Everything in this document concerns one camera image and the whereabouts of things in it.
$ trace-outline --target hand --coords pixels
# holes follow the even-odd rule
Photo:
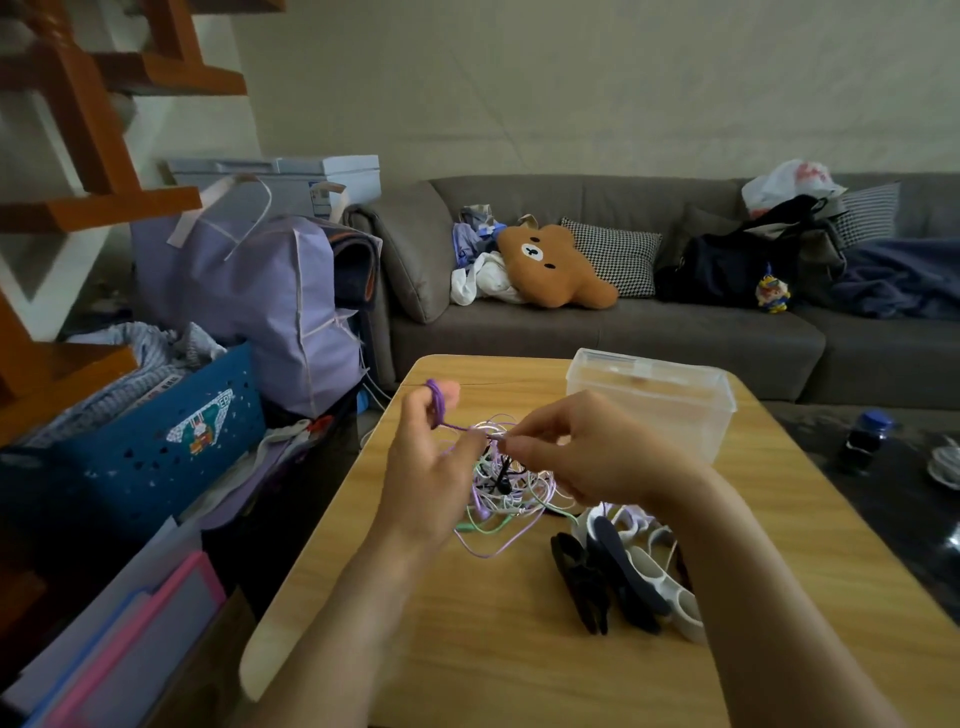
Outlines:
[[[557,441],[570,436],[566,445]],[[552,471],[583,505],[636,503],[655,513],[664,497],[712,468],[664,440],[653,428],[590,391],[531,412],[502,448],[532,471]]]
[[[457,406],[460,385],[438,382],[449,411]],[[400,424],[387,454],[387,473],[371,536],[390,540],[405,556],[422,563],[449,538],[464,516],[473,467],[487,446],[479,430],[465,432],[442,452],[431,431],[432,396],[418,387],[403,398]]]

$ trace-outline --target sofa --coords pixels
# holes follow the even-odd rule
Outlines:
[[[960,237],[960,174],[835,179],[851,190],[900,180],[898,234]],[[375,378],[393,390],[417,359],[431,353],[570,358],[586,347],[719,367],[770,402],[960,410],[956,322],[879,321],[803,303],[776,315],[652,299],[621,299],[602,311],[491,300],[450,303],[450,232],[461,206],[488,203],[505,222],[532,213],[541,224],[567,216],[607,228],[659,232],[667,251],[687,204],[745,219],[743,183],[470,176],[417,182],[352,207],[347,222],[384,244],[370,315]]]

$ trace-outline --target blue blanket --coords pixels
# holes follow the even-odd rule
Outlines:
[[[960,321],[960,239],[873,240],[844,255],[847,270],[830,288],[844,310]]]

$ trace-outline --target person's right hand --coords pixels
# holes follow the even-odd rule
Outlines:
[[[557,441],[570,436],[566,445]],[[532,471],[552,471],[583,505],[598,501],[656,508],[712,468],[600,395],[578,392],[531,412],[502,449]]]

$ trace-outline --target wooden staircase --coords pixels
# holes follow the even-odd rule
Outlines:
[[[23,55],[0,58],[0,90],[43,94],[77,170],[82,197],[0,204],[0,233],[66,233],[201,206],[196,187],[143,189],[111,92],[246,95],[243,76],[208,66],[192,12],[280,12],[285,0],[139,0],[149,51],[87,53],[61,0],[0,0],[0,16],[34,33]],[[0,447],[136,368],[126,347],[39,344],[0,295]]]

